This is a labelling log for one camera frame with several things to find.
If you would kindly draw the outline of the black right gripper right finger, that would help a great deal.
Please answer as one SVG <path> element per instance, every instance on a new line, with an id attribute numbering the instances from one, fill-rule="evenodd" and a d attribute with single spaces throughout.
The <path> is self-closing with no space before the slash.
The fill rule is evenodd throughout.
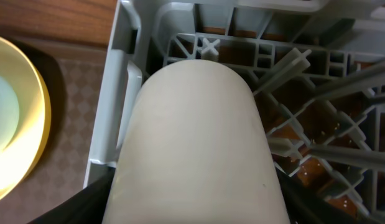
<path id="1" fill-rule="evenodd" d="M 276 169 L 291 223 L 348 223 L 348 215 L 318 198 L 288 175 Z"/>

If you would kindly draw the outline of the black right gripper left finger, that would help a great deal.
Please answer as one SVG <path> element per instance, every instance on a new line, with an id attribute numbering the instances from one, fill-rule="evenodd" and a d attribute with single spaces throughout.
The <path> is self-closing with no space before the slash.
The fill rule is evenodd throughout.
<path id="1" fill-rule="evenodd" d="M 29 222 L 29 224 L 102 223 L 115 169 L 78 192 L 72 198 Z"/>

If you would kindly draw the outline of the yellow plate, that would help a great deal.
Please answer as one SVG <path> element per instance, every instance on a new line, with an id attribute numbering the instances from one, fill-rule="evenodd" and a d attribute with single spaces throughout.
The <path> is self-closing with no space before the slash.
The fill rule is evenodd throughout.
<path id="1" fill-rule="evenodd" d="M 24 180 L 38 163 L 51 126 L 47 86 L 37 67 L 12 42 L 0 37 L 0 76 L 14 89 L 19 122 L 9 144 L 0 151 L 0 200 Z"/>

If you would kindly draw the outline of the cream plastic cup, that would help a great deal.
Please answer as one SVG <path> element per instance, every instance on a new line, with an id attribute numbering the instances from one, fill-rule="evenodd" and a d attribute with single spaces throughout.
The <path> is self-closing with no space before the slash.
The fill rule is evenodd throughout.
<path id="1" fill-rule="evenodd" d="M 289 222 L 252 91 L 236 72 L 184 60 L 143 84 L 103 222 Z"/>

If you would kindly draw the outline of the light blue bowl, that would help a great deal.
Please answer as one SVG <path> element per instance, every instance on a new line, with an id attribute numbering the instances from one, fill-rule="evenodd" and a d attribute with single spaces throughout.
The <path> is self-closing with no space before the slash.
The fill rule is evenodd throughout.
<path id="1" fill-rule="evenodd" d="M 19 122 L 19 103 L 12 86 L 0 76 L 0 151 L 11 141 Z"/>

